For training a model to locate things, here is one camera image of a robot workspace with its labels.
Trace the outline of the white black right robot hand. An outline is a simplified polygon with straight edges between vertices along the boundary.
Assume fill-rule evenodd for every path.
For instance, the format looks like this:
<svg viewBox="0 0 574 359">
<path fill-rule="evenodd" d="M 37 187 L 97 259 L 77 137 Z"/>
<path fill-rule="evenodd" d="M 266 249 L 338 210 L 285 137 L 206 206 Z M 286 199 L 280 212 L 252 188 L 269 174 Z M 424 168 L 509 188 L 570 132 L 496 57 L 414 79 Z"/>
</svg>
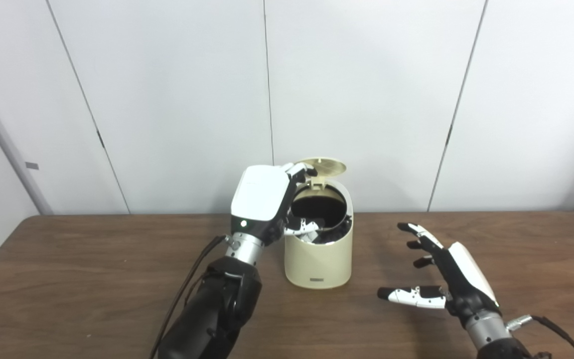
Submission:
<svg viewBox="0 0 574 359">
<path fill-rule="evenodd" d="M 445 309 L 461 325 L 485 312 L 501 315 L 496 295 L 471 253 L 460 242 L 444 247 L 426 228 L 416 223 L 400 222 L 397 227 L 416 237 L 406 245 L 428 254 L 413 262 L 415 268 L 434 265 L 446 286 L 379 288 L 377 296 L 394 304 L 425 309 Z"/>
</svg>

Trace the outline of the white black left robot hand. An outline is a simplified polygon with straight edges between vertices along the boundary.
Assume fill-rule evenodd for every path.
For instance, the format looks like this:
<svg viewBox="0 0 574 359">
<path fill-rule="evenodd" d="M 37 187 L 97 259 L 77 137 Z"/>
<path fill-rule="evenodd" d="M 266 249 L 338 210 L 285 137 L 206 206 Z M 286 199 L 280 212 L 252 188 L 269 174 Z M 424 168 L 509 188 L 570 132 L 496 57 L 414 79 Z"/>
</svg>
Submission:
<svg viewBox="0 0 574 359">
<path fill-rule="evenodd" d="M 325 226 L 323 218 L 291 212 L 297 186 L 317 170 L 303 162 L 246 168 L 231 204 L 231 232 L 251 235 L 268 246 L 284 235 L 303 235 Z"/>
</svg>

